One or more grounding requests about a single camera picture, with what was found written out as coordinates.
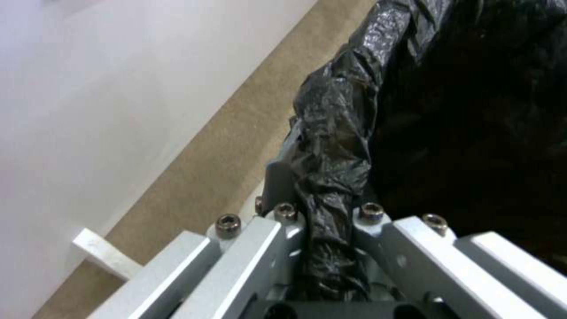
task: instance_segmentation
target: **black garbage bag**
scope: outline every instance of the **black garbage bag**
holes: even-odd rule
[[[367,298],[351,235],[368,196],[394,219],[436,213],[458,236],[495,230],[565,272],[566,8],[373,6],[301,86],[280,154],[310,232],[296,298]]]

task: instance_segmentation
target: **crumpled plastic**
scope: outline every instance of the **crumpled plastic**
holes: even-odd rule
[[[436,213],[567,263],[567,4],[381,0],[294,101],[279,161],[309,228],[295,298],[366,300],[352,210]]]

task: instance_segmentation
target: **metal plate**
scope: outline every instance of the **metal plate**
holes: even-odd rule
[[[89,318],[165,318],[220,254],[218,243],[182,232]]]
[[[285,242],[280,223],[252,219],[172,318],[238,318],[250,299],[274,285],[287,257]]]
[[[461,318],[543,318],[417,217],[385,225],[369,253],[378,251],[381,266],[411,300],[439,296]]]
[[[567,278],[494,232],[455,246],[549,318],[567,318]]]

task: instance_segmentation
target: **white wall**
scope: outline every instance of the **white wall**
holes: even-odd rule
[[[0,317],[33,315],[315,0],[0,3]]]

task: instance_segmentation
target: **bolt head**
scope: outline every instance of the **bolt head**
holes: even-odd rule
[[[366,221],[378,223],[383,216],[384,208],[377,203],[366,203],[360,206],[360,218]]]
[[[274,218],[283,225],[288,225],[297,220],[297,211],[290,203],[280,203],[274,207]]]
[[[262,214],[262,196],[256,196],[254,199],[254,209],[257,215]]]
[[[425,225],[429,226],[429,228],[441,236],[445,236],[449,228],[447,221],[439,215],[424,214],[421,216],[421,220],[424,221]]]
[[[217,219],[215,231],[219,238],[230,239],[240,233],[240,226],[240,217],[235,214],[225,214]]]

